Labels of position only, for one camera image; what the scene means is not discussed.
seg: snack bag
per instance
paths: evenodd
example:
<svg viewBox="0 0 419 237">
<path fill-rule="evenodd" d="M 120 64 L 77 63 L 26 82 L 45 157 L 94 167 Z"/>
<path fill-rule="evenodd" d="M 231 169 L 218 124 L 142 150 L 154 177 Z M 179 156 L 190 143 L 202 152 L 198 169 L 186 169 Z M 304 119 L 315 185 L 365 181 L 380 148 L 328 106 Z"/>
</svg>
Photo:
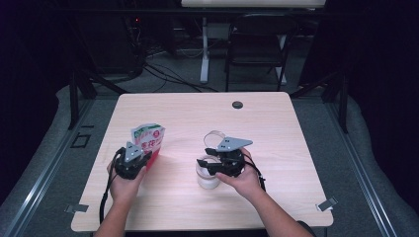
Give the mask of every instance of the snack bag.
<svg viewBox="0 0 419 237">
<path fill-rule="evenodd" d="M 141 147 L 144 153 L 152 152 L 151 158 L 147 163 L 149 170 L 154 163 L 160 151 L 161 142 L 163 141 L 165 128 L 156 123 L 147 123 L 140 125 L 131 130 L 132 143 Z"/>
</svg>

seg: person's left hand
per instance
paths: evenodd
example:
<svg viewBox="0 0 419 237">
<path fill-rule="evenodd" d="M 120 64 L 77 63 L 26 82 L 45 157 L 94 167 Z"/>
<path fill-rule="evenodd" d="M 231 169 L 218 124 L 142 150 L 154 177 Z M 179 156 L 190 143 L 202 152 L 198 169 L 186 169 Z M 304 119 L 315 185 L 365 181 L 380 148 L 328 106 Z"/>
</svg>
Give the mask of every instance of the person's left hand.
<svg viewBox="0 0 419 237">
<path fill-rule="evenodd" d="M 108 165 L 108 173 L 110 172 L 112 162 Z M 111 196 L 114 204 L 123 204 L 131 206 L 138 193 L 138 187 L 145 176 L 146 167 L 142 167 L 134 180 L 126 180 L 120 176 L 116 176 L 111 184 Z"/>
</svg>

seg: human hand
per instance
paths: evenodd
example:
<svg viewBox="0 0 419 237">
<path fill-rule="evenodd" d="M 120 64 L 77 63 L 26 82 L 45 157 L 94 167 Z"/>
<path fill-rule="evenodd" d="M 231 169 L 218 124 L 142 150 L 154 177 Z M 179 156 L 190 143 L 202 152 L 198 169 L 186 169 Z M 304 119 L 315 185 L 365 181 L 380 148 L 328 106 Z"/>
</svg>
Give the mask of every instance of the human hand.
<svg viewBox="0 0 419 237">
<path fill-rule="evenodd" d="M 108 165 L 108 173 L 110 172 L 112 162 Z M 146 167 L 142 167 L 138 175 L 133 180 L 126 180 L 117 175 L 115 168 L 112 171 L 112 177 L 115 177 L 111 184 L 111 196 L 114 204 L 122 204 L 131 206 L 138 193 L 138 187 L 145 176 Z"/>
<path fill-rule="evenodd" d="M 251 157 L 250 152 L 245 148 L 240 148 L 240 150 L 244 155 L 245 161 L 252 163 L 249 158 Z M 222 173 L 216 173 L 215 176 L 224 183 L 234 187 L 240 195 L 248 200 L 251 200 L 259 191 L 263 191 L 260 187 L 256 170 L 248 164 L 244 166 L 243 172 L 236 178 Z"/>
</svg>

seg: chair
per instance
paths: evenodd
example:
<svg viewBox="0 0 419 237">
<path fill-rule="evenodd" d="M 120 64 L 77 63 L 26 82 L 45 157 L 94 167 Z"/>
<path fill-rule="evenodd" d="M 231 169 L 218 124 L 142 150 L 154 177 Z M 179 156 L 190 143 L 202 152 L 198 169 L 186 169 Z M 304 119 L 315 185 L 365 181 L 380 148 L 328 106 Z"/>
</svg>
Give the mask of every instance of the chair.
<svg viewBox="0 0 419 237">
<path fill-rule="evenodd" d="M 290 42 L 298 23 L 283 15 L 247 14 L 237 17 L 228 32 L 228 49 L 224 65 L 225 91 L 228 91 L 230 65 L 282 67 L 277 91 L 281 90 Z M 285 37 L 281 46 L 280 36 Z"/>
</svg>

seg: forearm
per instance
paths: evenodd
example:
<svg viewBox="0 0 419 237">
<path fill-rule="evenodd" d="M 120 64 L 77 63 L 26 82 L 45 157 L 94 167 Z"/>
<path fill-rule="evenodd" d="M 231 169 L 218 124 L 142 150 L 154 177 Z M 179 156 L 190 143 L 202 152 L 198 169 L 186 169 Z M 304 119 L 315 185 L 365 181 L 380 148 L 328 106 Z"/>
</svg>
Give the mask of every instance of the forearm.
<svg viewBox="0 0 419 237">
<path fill-rule="evenodd" d="M 258 211 L 269 236 L 311 236 L 264 191 L 256 192 L 248 200 Z"/>
<path fill-rule="evenodd" d="M 129 205 L 114 203 L 96 231 L 95 237 L 124 236 L 129 208 Z"/>
</svg>

